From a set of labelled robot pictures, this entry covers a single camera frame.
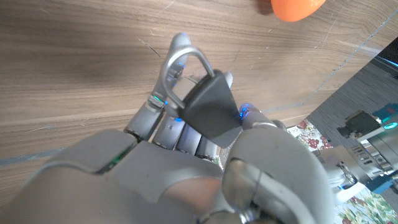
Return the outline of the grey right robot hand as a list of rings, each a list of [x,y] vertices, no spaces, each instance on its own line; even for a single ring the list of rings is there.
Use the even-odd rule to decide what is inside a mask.
[[[231,75],[176,34],[159,78],[124,130],[54,155],[2,223],[332,223],[317,157],[255,106]]]

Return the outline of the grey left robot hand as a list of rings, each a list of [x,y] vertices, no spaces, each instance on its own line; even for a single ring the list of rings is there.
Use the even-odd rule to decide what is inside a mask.
[[[335,205],[341,205],[365,188],[367,175],[343,146],[312,151],[326,170]]]

